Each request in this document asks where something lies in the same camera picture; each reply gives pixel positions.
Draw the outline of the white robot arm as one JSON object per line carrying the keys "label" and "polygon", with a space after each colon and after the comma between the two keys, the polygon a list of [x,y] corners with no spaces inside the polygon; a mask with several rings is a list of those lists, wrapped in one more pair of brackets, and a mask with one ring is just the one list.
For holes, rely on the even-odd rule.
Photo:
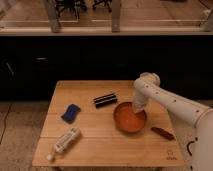
{"label": "white robot arm", "polygon": [[133,85],[135,110],[143,110],[148,100],[153,99],[196,128],[192,169],[213,171],[213,108],[162,89],[160,78],[155,73],[142,73]]}

